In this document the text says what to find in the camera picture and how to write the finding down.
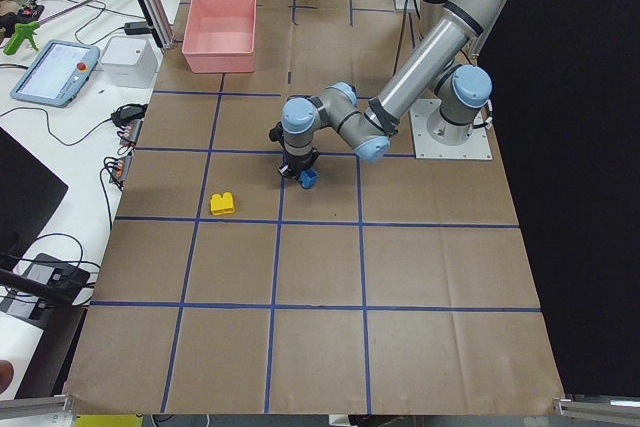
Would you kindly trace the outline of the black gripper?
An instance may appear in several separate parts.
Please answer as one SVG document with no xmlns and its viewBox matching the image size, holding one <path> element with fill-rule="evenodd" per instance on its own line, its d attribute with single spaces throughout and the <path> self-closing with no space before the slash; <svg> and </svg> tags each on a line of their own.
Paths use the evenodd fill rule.
<svg viewBox="0 0 640 427">
<path fill-rule="evenodd" d="M 304 155 L 293 155 L 284 152 L 284 163 L 278 168 L 280 175 L 284 178 L 298 180 L 304 171 L 313 167 L 320 153 L 317 149 L 312 149 Z"/>
</svg>

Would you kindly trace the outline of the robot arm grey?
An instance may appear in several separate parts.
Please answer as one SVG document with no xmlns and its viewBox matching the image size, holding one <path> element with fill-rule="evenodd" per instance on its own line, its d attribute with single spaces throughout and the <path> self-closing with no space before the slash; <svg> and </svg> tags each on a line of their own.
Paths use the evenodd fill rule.
<svg viewBox="0 0 640 427">
<path fill-rule="evenodd" d="M 368 108 L 357 107 L 355 89 L 338 82 L 316 96 L 287 101 L 280 121 L 269 138 L 283 149 L 279 173 L 298 182 L 304 180 L 319 156 L 313 145 L 316 131 L 332 128 L 362 160 L 375 162 L 390 147 L 401 117 L 426 89 L 446 88 L 451 125 L 472 124 L 477 110 L 491 94 L 486 72 L 454 62 L 467 42 L 481 35 L 499 12 L 501 0 L 422 0 L 439 4 L 442 16 L 424 36 L 407 61 L 394 73 L 381 92 L 369 100 Z"/>
</svg>

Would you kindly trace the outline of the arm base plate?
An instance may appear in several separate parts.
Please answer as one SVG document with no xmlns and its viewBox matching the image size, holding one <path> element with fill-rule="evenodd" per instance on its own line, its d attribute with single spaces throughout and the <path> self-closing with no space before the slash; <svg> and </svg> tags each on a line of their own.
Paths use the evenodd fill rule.
<svg viewBox="0 0 640 427">
<path fill-rule="evenodd" d="M 491 161 L 485 127 L 456 126 L 440 112 L 438 99 L 419 99 L 409 110 L 415 157 L 419 160 Z"/>
</svg>

